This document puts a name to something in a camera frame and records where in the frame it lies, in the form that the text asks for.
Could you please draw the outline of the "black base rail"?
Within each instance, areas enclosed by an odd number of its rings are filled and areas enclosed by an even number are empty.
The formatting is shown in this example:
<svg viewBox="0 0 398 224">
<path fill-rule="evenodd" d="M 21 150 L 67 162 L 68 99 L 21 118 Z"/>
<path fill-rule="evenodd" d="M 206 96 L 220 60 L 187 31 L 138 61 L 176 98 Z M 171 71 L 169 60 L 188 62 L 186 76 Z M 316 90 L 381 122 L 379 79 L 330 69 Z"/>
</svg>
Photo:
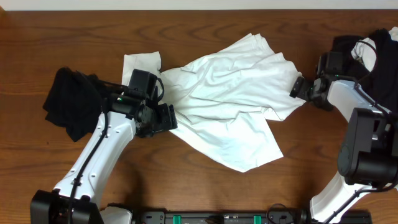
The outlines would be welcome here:
<svg viewBox="0 0 398 224">
<path fill-rule="evenodd" d="M 127 224 L 306 224 L 305 211 L 277 208 L 264 213 L 187 213 L 143 212 L 134 214 Z"/>
</svg>

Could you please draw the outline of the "black garment pile right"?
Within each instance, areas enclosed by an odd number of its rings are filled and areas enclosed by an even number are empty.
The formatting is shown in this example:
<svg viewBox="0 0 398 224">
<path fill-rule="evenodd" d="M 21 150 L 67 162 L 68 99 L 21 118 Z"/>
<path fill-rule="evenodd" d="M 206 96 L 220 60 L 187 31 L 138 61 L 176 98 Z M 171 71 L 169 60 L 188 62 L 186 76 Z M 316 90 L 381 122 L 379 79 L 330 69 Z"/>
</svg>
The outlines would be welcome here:
<svg viewBox="0 0 398 224">
<path fill-rule="evenodd" d="M 343 54 L 343 74 L 359 81 L 376 103 L 397 113 L 397 36 L 378 29 L 368 37 L 342 35 L 331 48 Z"/>
</svg>

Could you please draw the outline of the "folded black garment left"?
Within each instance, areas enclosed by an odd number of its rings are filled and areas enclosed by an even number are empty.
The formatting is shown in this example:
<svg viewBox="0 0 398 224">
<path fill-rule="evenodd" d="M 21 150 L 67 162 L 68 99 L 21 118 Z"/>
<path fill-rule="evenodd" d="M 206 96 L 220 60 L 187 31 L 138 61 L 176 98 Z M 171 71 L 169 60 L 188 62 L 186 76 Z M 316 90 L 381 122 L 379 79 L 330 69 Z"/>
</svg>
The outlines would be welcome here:
<svg viewBox="0 0 398 224">
<path fill-rule="evenodd" d="M 85 75 L 68 67 L 60 68 L 43 109 L 45 119 L 66 129 L 72 141 L 95 130 L 108 91 L 95 74 Z"/>
</svg>

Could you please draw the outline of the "white garment in pile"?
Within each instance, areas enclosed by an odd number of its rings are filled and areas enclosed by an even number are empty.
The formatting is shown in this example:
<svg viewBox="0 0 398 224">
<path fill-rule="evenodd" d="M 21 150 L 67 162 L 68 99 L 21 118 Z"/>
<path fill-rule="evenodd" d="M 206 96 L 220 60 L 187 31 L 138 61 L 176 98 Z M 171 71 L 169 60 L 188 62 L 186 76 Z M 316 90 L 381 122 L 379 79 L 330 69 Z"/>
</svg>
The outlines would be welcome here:
<svg viewBox="0 0 398 224">
<path fill-rule="evenodd" d="M 397 68 L 397 27 L 378 29 L 367 38 L 359 39 L 351 50 L 351 56 L 369 73 L 394 73 Z"/>
</svg>

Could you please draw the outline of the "white t-shirt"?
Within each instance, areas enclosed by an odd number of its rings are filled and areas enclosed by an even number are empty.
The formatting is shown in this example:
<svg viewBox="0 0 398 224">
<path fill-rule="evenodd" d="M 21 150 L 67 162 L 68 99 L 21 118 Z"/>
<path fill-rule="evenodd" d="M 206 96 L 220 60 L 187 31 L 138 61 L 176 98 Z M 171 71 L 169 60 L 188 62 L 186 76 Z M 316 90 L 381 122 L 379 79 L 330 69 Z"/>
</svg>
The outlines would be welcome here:
<svg viewBox="0 0 398 224">
<path fill-rule="evenodd" d="M 290 96 L 300 72 L 260 34 L 166 71 L 158 52 L 125 55 L 124 85 L 135 69 L 160 78 L 162 102 L 175 110 L 174 135 L 239 172 L 283 156 L 268 123 L 303 105 Z"/>
</svg>

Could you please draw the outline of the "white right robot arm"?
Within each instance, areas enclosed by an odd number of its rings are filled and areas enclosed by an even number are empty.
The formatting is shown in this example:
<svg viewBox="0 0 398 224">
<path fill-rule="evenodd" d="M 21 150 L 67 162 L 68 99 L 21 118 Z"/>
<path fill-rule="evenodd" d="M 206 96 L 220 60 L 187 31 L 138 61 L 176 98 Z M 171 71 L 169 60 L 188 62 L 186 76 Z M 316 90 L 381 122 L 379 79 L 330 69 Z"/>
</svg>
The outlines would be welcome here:
<svg viewBox="0 0 398 224">
<path fill-rule="evenodd" d="M 339 223 L 362 197 L 397 188 L 397 115 L 363 91 L 357 80 L 326 75 L 310 82 L 298 77 L 290 92 L 344 116 L 348 127 L 338 153 L 338 170 L 310 201 L 317 223 Z"/>
</svg>

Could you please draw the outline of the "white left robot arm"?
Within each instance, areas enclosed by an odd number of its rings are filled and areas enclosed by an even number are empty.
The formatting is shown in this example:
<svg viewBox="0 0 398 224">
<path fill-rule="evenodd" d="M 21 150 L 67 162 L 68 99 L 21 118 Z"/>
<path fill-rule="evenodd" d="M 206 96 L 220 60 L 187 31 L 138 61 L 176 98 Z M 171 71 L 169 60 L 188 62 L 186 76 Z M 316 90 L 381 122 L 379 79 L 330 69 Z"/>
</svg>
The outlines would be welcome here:
<svg viewBox="0 0 398 224">
<path fill-rule="evenodd" d="M 135 137 L 175 128 L 172 105 L 123 95 L 104 99 L 95 131 L 73 167 L 52 191 L 33 196 L 31 223 L 132 223 L 133 212 L 121 205 L 99 209 L 109 176 Z"/>
</svg>

